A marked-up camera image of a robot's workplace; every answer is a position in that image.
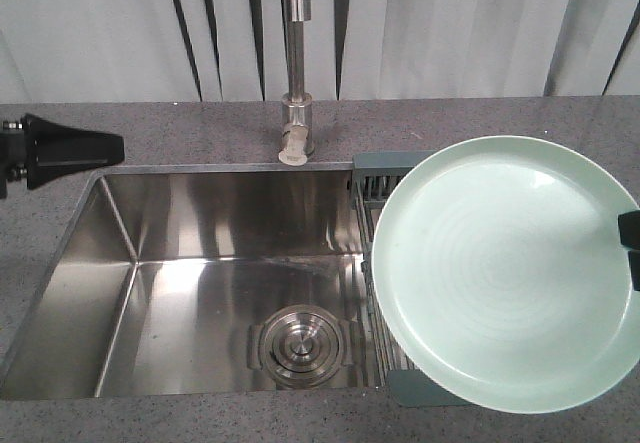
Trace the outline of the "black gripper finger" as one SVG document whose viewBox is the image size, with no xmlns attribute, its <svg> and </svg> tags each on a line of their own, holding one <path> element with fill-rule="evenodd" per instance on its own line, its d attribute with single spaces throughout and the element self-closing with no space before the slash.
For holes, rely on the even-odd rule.
<svg viewBox="0 0 640 443">
<path fill-rule="evenodd" d="M 617 217 L 621 244 L 631 250 L 640 249 L 640 210 L 633 210 Z"/>
<path fill-rule="evenodd" d="M 627 252 L 627 257 L 633 289 L 635 291 L 640 291 L 640 251 L 629 250 Z"/>
</svg>

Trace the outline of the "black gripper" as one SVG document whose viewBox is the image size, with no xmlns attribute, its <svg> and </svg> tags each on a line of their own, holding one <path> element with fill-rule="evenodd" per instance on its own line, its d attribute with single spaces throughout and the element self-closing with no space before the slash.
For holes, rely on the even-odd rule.
<svg viewBox="0 0 640 443">
<path fill-rule="evenodd" d="M 35 162 L 27 163 L 27 157 Z M 35 190 L 71 174 L 120 164 L 124 161 L 122 136 L 53 123 L 27 113 L 17 121 L 1 123 L 0 197 L 7 184 L 27 180 Z"/>
</svg>

